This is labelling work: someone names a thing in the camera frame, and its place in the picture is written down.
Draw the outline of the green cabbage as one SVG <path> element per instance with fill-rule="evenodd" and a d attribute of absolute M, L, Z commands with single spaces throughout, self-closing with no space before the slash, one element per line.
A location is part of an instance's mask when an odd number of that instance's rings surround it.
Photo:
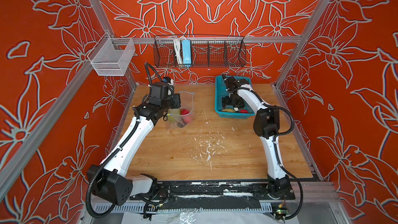
<path fill-rule="evenodd" d="M 181 121 L 180 109 L 169 110 L 167 117 L 168 121 L 170 122 L 180 122 Z"/>

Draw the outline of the yellow potato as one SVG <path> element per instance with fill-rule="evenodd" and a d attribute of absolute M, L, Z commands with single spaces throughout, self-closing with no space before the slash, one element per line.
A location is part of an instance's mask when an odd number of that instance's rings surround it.
<path fill-rule="evenodd" d="M 222 112 L 236 113 L 236 111 L 233 108 L 224 108 L 224 109 L 222 109 Z"/>

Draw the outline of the clear zip top bag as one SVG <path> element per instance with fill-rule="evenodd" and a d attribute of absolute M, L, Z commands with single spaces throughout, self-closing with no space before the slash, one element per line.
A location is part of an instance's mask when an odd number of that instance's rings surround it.
<path fill-rule="evenodd" d="M 194 92 L 180 91 L 181 106 L 167 113 L 166 128 L 168 130 L 185 128 L 194 120 Z"/>

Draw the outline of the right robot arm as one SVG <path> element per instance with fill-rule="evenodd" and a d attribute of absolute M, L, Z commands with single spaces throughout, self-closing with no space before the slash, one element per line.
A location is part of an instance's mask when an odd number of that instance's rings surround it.
<path fill-rule="evenodd" d="M 233 101 L 246 103 L 254 112 L 253 129 L 260 138 L 267 159 L 267 194 L 272 199 L 280 199 L 292 190 L 290 179 L 296 179 L 283 165 L 279 148 L 279 137 L 291 133 L 294 129 L 294 118 L 283 107 L 268 104 L 252 88 L 245 79 L 222 75 L 226 85 L 226 92 Z M 280 132 L 280 114 L 282 111 L 290 118 L 290 127 Z"/>

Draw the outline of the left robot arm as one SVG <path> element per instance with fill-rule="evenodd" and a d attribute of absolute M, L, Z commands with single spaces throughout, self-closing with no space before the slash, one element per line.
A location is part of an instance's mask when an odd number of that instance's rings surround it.
<path fill-rule="evenodd" d="M 85 206 L 93 218 L 103 218 L 130 197 L 137 197 L 147 205 L 160 205 L 167 196 L 157 200 L 157 179 L 147 174 L 126 178 L 128 168 L 146 136 L 160 119 L 167 120 L 169 110 L 181 107 L 180 94 L 175 92 L 174 80 L 168 76 L 149 81 L 149 94 L 140 105 L 132 108 L 132 121 L 114 149 L 98 165 L 87 171 L 89 185 Z"/>

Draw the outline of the turquoise plastic basket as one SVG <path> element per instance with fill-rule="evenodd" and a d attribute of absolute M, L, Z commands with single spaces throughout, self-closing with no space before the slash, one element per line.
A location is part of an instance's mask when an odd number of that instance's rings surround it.
<path fill-rule="evenodd" d="M 230 119 L 248 119 L 255 115 L 254 111 L 251 107 L 245 103 L 244 109 L 248 113 L 231 113 L 231 112 L 223 112 L 222 99 L 226 96 L 229 96 L 227 92 L 227 87 L 225 85 L 224 79 L 221 75 L 215 77 L 215 112 L 218 114 L 220 118 L 230 118 Z"/>

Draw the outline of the light blue box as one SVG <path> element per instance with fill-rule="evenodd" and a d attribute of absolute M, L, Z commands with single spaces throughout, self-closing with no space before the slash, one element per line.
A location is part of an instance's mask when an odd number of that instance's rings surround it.
<path fill-rule="evenodd" d="M 182 47 L 183 65 L 186 67 L 190 67 L 192 65 L 191 41 L 189 39 L 183 39 L 181 41 L 181 47 Z"/>

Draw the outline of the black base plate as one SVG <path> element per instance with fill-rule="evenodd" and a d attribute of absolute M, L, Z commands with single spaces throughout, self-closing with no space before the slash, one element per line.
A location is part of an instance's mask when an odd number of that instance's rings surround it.
<path fill-rule="evenodd" d="M 256 200 L 277 200 L 268 194 L 266 180 L 176 180 L 159 181 L 157 189 L 166 189 L 176 197 L 253 197 Z"/>

